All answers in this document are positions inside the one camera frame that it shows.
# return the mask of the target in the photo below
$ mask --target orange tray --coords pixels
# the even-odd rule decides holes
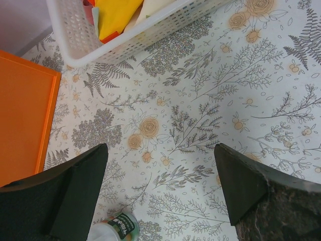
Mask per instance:
[[[0,187],[43,171],[60,78],[0,50]]]

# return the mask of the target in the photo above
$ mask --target basket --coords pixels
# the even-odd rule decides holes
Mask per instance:
[[[47,5],[62,57],[68,65],[81,67],[92,61],[115,64],[128,59],[227,2],[176,0],[104,45],[86,19],[82,0],[47,0]]]

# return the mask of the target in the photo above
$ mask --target dark green label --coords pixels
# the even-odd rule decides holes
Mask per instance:
[[[135,229],[135,224],[124,213],[121,213],[113,220],[108,221],[108,224],[116,230],[120,239],[124,239]]]

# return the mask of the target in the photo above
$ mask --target black object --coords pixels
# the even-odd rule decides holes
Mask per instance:
[[[224,144],[216,145],[214,154],[239,240],[321,240],[320,184],[270,168]]]
[[[86,240],[107,159],[101,144],[0,188],[0,240]]]

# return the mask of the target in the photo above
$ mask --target tablecloth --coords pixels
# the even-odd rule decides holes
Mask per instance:
[[[213,150],[321,183],[321,2],[237,0],[119,64],[24,57],[62,72],[45,169],[99,143],[93,222],[130,211],[140,240],[233,241]]]

